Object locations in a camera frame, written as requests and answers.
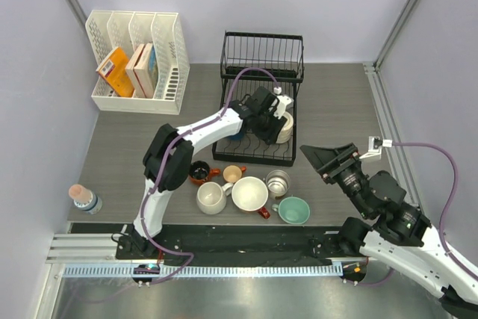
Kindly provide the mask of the cream enamel mug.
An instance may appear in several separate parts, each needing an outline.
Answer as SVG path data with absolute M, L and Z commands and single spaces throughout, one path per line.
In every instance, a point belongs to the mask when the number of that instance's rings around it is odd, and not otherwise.
M 278 137 L 276 139 L 277 144 L 282 144 L 282 143 L 288 142 L 289 139 L 291 138 L 292 131 L 294 129 L 294 118 L 293 118 L 293 116 L 288 111 L 286 111 L 283 114 L 283 117 L 286 119 L 286 122 L 285 122 L 281 131 L 278 134 Z

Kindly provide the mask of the blue mug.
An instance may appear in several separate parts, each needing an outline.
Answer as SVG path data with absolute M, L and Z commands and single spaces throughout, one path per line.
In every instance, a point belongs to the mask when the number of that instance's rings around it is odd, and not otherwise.
M 238 132 L 237 134 L 228 136 L 227 139 L 231 141 L 240 141 L 244 138 L 244 136 L 245 136 L 244 132 Z

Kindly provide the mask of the orange black mug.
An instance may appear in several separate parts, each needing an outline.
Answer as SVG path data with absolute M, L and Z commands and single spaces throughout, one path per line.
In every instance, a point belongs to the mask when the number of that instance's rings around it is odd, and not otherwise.
M 201 186 L 220 174 L 221 170 L 219 168 L 211 168 L 205 161 L 194 161 L 190 165 L 188 178 L 195 185 Z

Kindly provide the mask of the white mug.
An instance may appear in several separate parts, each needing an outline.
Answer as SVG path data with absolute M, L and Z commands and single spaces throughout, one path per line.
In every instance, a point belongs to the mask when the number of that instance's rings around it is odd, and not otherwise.
M 219 214 L 227 203 L 227 196 L 232 192 L 234 183 L 228 182 L 219 185 L 215 182 L 206 182 L 196 193 L 196 204 L 199 210 L 208 215 Z

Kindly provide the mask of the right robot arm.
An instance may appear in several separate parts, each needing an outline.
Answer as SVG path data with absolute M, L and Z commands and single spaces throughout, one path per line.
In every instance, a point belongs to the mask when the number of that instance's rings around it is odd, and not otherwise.
M 433 226 L 418 207 L 405 201 L 406 190 L 389 172 L 373 176 L 362 172 L 364 160 L 396 145 L 370 137 L 363 155 L 352 143 L 300 147 L 321 179 L 337 184 L 360 214 L 345 220 L 338 232 L 338 249 L 345 255 L 374 258 L 414 280 L 453 317 L 476 318 L 477 266 L 448 244 L 442 225 Z

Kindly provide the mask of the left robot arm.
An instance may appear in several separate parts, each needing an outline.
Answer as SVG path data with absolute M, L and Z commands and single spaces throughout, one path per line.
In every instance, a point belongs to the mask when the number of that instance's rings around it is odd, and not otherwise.
M 258 87 L 251 95 L 233 100 L 228 96 L 216 113 L 188 126 L 165 124 L 158 129 L 146 154 L 145 191 L 133 229 L 131 247 L 142 258 L 151 258 L 159 248 L 155 237 L 174 190 L 187 180 L 194 155 L 223 138 L 252 132 L 267 144 L 275 143 L 286 123 L 285 112 L 294 100 L 280 87 Z

